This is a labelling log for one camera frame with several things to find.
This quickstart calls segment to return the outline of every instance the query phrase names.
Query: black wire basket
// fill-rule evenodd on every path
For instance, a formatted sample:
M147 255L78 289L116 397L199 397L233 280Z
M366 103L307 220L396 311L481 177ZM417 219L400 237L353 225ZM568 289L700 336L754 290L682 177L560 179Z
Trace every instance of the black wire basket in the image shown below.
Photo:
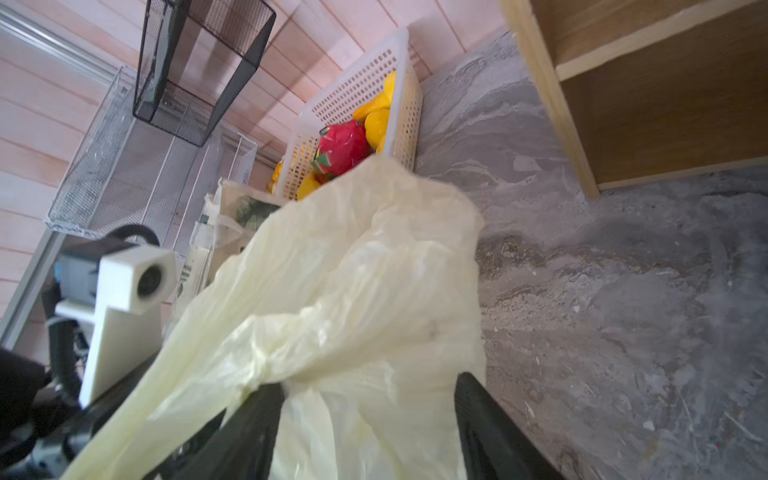
M180 53L182 31L189 20L240 57L215 104L169 79L172 64L179 61L174 56ZM274 23L274 10L261 0L147 0L134 116L202 147L256 73Z

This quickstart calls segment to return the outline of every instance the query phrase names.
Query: camera lens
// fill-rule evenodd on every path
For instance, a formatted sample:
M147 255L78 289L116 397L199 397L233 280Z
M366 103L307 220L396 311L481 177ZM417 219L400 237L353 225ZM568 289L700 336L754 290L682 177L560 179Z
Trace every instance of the camera lens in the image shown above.
M139 297L150 296L160 288L163 281L163 272L157 265L150 266L147 271L141 274L139 287L137 289Z

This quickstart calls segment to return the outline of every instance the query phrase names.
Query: gray marble floor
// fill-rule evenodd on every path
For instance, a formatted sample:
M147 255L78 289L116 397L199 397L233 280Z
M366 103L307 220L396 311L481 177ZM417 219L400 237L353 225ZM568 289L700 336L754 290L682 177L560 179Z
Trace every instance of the gray marble floor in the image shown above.
M515 41L423 85L416 171L485 216L488 389L567 478L768 478L768 169L587 202Z

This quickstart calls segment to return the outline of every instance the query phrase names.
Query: fake fruit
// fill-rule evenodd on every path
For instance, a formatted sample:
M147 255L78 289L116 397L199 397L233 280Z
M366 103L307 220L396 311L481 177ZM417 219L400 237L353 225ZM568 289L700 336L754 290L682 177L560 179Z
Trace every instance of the fake fruit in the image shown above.
M304 177L304 180L301 181L299 188L296 189L296 198L302 200L304 197L311 194L321 186L322 184L317 181L315 174L310 172L306 177Z
M374 150L384 141L387 123L389 123L388 108L377 108L366 117L366 140Z
M386 143L386 133L384 133L384 136L382 137L381 142L379 142L379 146L376 147L376 153L377 154L383 154L384 153L384 144Z
M281 160L275 167L275 172L272 174L272 179L266 184L266 191L272 195L276 194L277 181L280 179L280 172L283 171L283 161Z
M387 99L386 93L381 92L380 94L376 95L376 98L355 110L355 113L352 114L352 118L355 120L365 120L368 114L370 114L375 109L387 108L391 104L392 102Z
M392 107L392 98L395 95L395 80L396 72L391 72L384 79L384 91L376 95L376 97L367 104L359 107L352 114L352 118L355 120L365 120L371 112L378 108Z
M366 129L361 122L352 120L330 125L322 129L320 135L312 167L328 179L352 170L371 154Z

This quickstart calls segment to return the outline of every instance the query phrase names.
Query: dragon fruit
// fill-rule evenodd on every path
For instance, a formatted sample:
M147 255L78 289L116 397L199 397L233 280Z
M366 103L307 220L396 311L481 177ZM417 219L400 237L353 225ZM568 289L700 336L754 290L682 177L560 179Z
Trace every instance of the dragon fruit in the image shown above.
M352 120L330 125L322 129L320 135L312 166L326 179L352 170L372 153L362 122Z

